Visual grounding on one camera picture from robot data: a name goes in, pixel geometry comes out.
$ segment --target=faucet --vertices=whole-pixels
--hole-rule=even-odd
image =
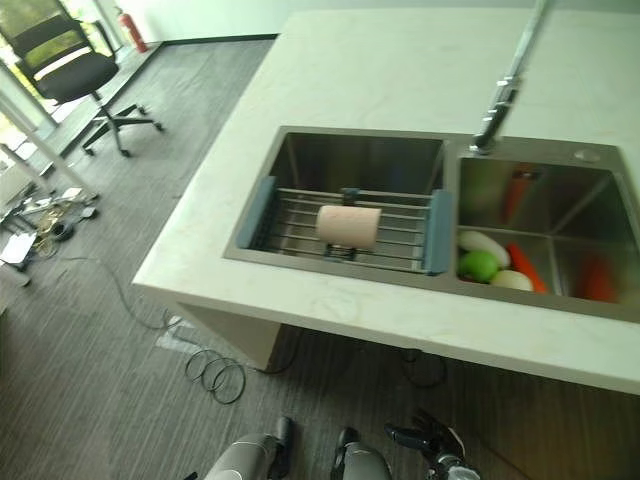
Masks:
[[[473,136],[473,143],[469,146],[473,153],[487,155],[494,147],[500,127],[518,95],[526,62],[552,3],[553,0],[537,0],[534,14],[520,37],[511,67],[504,78],[497,82],[498,89],[482,119],[481,132]]]

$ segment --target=wire dish rack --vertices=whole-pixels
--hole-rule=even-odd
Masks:
[[[451,239],[451,197],[344,188],[340,193],[275,188],[275,180],[259,189],[240,248],[341,262],[416,274],[446,271]],[[323,205],[381,209],[375,248],[364,250],[331,245],[316,236]]]

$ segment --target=marble countertop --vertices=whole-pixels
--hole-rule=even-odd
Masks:
[[[640,394],[640,324],[223,258],[280,126],[475,132],[529,14],[291,17],[134,283],[177,302]],[[640,185],[639,44],[639,15],[552,12],[503,134],[617,145]]]

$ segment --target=fire extinguisher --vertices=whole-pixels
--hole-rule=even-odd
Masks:
[[[118,22],[120,22],[122,28],[127,31],[127,34],[129,35],[129,38],[131,39],[133,44],[136,46],[136,49],[140,53],[146,52],[148,50],[147,44],[144,43],[144,40],[142,40],[142,36],[138,31],[138,27],[136,27],[136,24],[133,22],[133,18],[131,18],[131,15],[129,15],[128,13],[124,13],[121,8],[116,7],[116,9],[118,10]]]

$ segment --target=office chair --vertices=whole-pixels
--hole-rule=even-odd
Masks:
[[[129,117],[143,107],[131,105],[111,115],[100,101],[97,90],[118,71],[116,53],[100,22],[95,25],[104,38],[111,56],[97,53],[82,24],[73,19],[60,0],[0,0],[0,35],[19,58],[17,67],[44,98],[66,103],[91,95],[98,103],[99,113],[93,118],[98,128],[82,144],[88,155],[94,155],[91,145],[111,131],[118,150],[131,156],[122,147],[119,130],[123,125],[151,124],[162,131],[162,124],[151,118]]]

